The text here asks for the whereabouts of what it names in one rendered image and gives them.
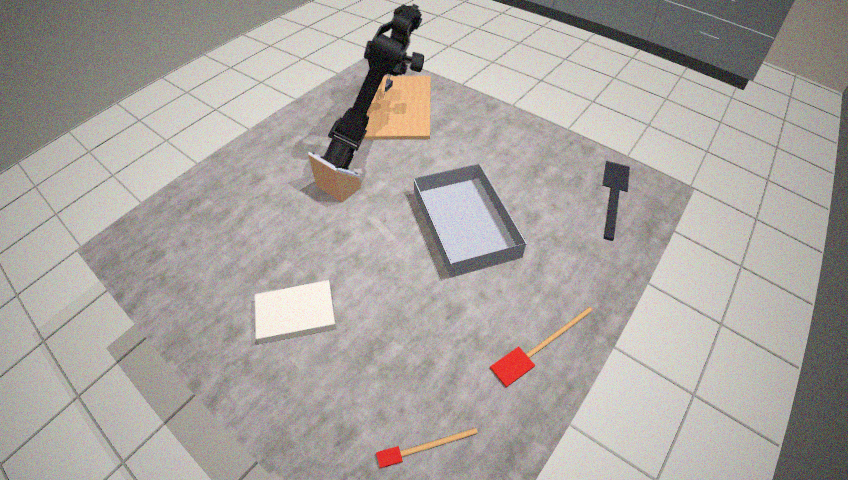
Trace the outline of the red spatula with wooden handle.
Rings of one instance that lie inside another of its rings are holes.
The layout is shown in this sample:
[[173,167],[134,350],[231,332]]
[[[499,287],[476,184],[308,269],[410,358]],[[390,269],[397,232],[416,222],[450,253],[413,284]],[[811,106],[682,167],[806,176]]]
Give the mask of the red spatula with wooden handle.
[[529,352],[525,353],[517,347],[515,350],[507,354],[505,357],[494,363],[490,366],[492,372],[496,375],[498,379],[504,384],[507,388],[514,381],[524,375],[526,372],[535,367],[535,364],[529,359],[532,355],[537,353],[539,350],[544,348],[550,342],[552,342],[556,337],[561,335],[567,329],[572,327],[576,322],[583,319],[589,313],[592,312],[591,307],[587,308],[585,311],[580,313],[576,318],[567,323],[565,326],[560,328],[556,333],[547,338],[546,340],[540,342],[538,345],[533,347]]

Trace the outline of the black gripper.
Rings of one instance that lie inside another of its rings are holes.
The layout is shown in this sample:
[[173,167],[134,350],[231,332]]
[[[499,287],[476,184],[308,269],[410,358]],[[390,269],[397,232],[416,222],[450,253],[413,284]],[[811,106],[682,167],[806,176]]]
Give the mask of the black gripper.
[[[368,41],[366,43],[366,47],[365,47],[365,51],[364,51],[364,58],[365,59],[368,58],[368,55],[369,55],[369,52],[370,52],[369,45],[370,45],[371,42],[372,41]],[[409,68],[412,71],[421,72],[421,70],[423,68],[423,63],[424,63],[424,57],[425,57],[424,54],[412,52],[412,56],[409,56],[409,55],[407,55],[407,52],[406,52],[405,57],[406,57],[405,62],[407,64],[410,64]]]

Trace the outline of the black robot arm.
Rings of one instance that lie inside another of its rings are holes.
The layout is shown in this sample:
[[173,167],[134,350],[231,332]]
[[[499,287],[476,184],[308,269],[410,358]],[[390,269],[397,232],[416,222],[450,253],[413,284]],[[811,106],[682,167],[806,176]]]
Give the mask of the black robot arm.
[[[405,53],[410,46],[410,37],[413,30],[417,30],[422,22],[422,18],[420,18],[422,14],[418,7],[415,3],[413,6],[406,6],[405,4],[402,4],[401,7],[398,6],[394,11],[392,21],[381,25],[375,33],[369,45],[370,52],[367,58],[370,70],[354,106],[346,111],[343,118],[340,117],[335,122],[328,134],[332,141],[326,154],[321,158],[332,165],[349,170],[348,167],[354,156],[353,153],[359,149],[367,133],[365,129],[369,116],[366,113],[384,75],[390,74],[397,77],[406,74],[408,65],[405,62]],[[391,28],[389,38],[383,33],[390,31]]]

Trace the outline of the grey roasting tin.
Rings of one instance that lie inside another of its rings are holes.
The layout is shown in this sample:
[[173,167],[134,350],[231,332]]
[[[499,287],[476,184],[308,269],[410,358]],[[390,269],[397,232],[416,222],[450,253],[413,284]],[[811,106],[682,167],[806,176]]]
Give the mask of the grey roasting tin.
[[413,180],[450,278],[523,258],[527,242],[480,164]]

